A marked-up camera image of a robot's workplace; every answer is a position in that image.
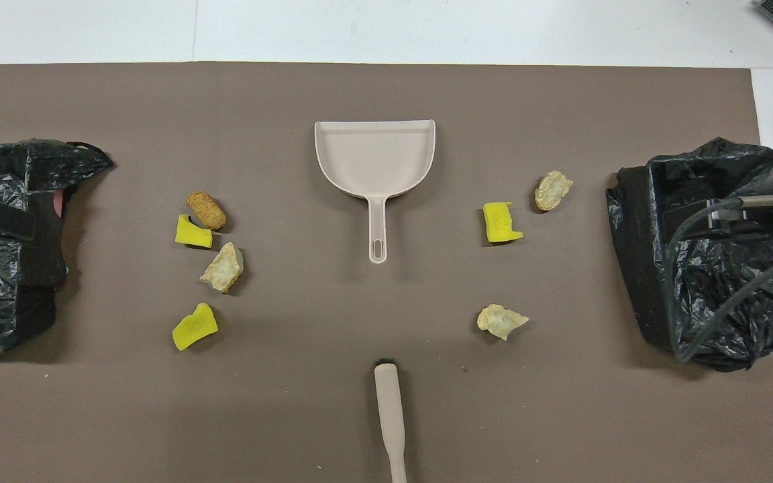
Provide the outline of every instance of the dustpan handle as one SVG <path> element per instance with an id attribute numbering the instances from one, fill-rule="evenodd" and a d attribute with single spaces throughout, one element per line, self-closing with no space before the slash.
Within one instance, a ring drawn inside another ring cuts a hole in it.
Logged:
<path id="1" fill-rule="evenodd" d="M 387 259 L 387 199 L 368 199 L 368 259 L 383 263 Z"/>

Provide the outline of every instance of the beige dustpan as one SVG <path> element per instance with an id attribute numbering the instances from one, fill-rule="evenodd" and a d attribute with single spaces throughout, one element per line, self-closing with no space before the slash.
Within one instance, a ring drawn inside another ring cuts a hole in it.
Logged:
<path id="1" fill-rule="evenodd" d="M 423 180 L 435 156 L 433 120 L 316 122 L 321 171 L 348 195 L 368 201 L 368 259 L 387 259 L 387 199 Z"/>

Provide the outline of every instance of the black plastic bag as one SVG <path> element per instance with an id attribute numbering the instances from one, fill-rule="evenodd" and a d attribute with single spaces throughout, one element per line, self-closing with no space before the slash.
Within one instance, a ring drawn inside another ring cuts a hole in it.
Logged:
<path id="1" fill-rule="evenodd" d="M 748 195 L 773 172 L 773 150 L 722 138 L 691 153 L 656 156 L 646 166 L 623 168 L 607 190 L 613 245 L 637 324 L 647 342 L 670 349 L 662 293 L 664 245 L 661 214 L 706 199 Z M 773 223 L 745 238 L 688 239 L 679 244 L 675 293 L 684 314 L 677 336 L 699 332 L 728 297 L 773 266 Z M 773 281 L 715 328 L 694 362 L 720 371 L 747 369 L 773 352 Z"/>
<path id="2" fill-rule="evenodd" d="M 31 239 L 0 234 L 0 352 L 55 321 L 55 288 L 67 278 L 56 192 L 62 196 L 64 216 L 76 185 L 111 167 L 109 157 L 88 144 L 0 144 L 0 202 L 34 217 Z"/>

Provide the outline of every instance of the brown paper mat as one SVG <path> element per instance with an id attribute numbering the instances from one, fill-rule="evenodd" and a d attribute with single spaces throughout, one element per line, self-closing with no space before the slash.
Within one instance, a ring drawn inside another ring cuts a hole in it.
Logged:
<path id="1" fill-rule="evenodd" d="M 387 203 L 374 266 L 313 123 L 429 118 L 433 168 Z M 0 357 L 0 481 L 389 481 L 381 357 L 410 481 L 773 480 L 773 357 L 718 374 L 644 343 L 607 226 L 617 169 L 717 136 L 758 142 L 746 70 L 0 65 L 0 142 L 119 165 L 74 198 L 58 323 Z M 552 169 L 574 188 L 534 213 Z M 199 189 L 246 258 L 225 296 L 197 281 L 214 253 L 172 241 Z M 484 242 L 488 201 L 523 239 Z M 180 353 L 200 302 L 220 332 Z M 499 341 L 488 303 L 531 321 Z"/>

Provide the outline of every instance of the black cable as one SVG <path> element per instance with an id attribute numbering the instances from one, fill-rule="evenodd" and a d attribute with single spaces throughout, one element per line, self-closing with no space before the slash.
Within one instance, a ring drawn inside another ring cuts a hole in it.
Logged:
<path id="1" fill-rule="evenodd" d="M 668 324 L 668 330 L 670 333 L 670 349 L 676 356 L 677 360 L 684 362 L 681 351 L 678 347 L 678 316 L 679 310 L 676 303 L 676 293 L 674 290 L 676 278 L 675 262 L 678 257 L 678 244 L 684 238 L 684 234 L 691 229 L 694 224 L 700 220 L 705 219 L 715 211 L 740 208 L 742 201 L 739 198 L 729 198 L 719 201 L 714 205 L 709 205 L 700 211 L 697 211 L 690 217 L 684 220 L 676 231 L 672 234 L 669 244 L 666 244 L 664 251 L 664 284 L 663 284 L 663 297 L 666 306 L 666 323 Z"/>
<path id="2" fill-rule="evenodd" d="M 684 220 L 682 224 L 678 226 L 676 231 L 674 232 L 674 235 L 672 235 L 672 238 L 670 239 L 670 242 L 668 245 L 666 245 L 665 250 L 665 260 L 664 260 L 664 296 L 665 296 L 665 302 L 666 302 L 666 316 L 668 316 L 668 329 L 670 331 L 670 348 L 672 349 L 672 352 L 674 352 L 676 356 L 676 360 L 679 362 L 686 362 L 692 358 L 697 351 L 700 349 L 700 347 L 703 345 L 703 342 L 705 342 L 706 339 L 708 339 L 709 335 L 711 335 L 712 330 L 715 330 L 717 325 L 727 316 L 730 312 L 733 311 L 733 309 L 743 302 L 743 300 L 747 299 L 751 294 L 754 294 L 756 290 L 758 290 L 765 282 L 768 282 L 773 279 L 773 266 L 771 266 L 766 271 L 760 273 L 760 275 L 757 275 L 754 279 L 747 282 L 743 285 L 743 287 L 739 288 L 739 290 L 736 291 L 736 293 L 732 294 L 732 297 L 729 297 L 729 299 L 726 300 L 726 302 L 723 303 L 717 310 L 715 310 L 715 314 L 712 315 L 711 319 L 703 326 L 702 329 L 697 333 L 696 336 L 694 336 L 694 339 L 691 340 L 691 342 L 688 345 L 688 348 L 685 351 L 681 351 L 681 349 L 678 346 L 679 343 L 679 337 L 678 337 L 678 316 L 680 315 L 680 311 L 678 310 L 678 306 L 676 303 L 676 294 L 674 290 L 674 279 L 675 279 L 675 261 L 678 257 L 678 244 L 682 241 L 684 238 L 684 234 L 687 233 L 687 231 L 692 227 L 697 221 L 699 221 L 703 217 L 708 217 L 710 214 L 712 214 L 715 211 L 720 210 L 726 210 L 729 208 L 740 208 L 743 204 L 742 199 L 739 198 L 730 198 L 730 199 L 724 199 L 724 201 L 719 201 L 718 203 L 715 203 L 714 205 L 708 206 L 706 208 L 703 208 L 703 210 L 697 211 L 697 213 L 694 213 L 692 216 L 687 218 L 687 220 Z"/>

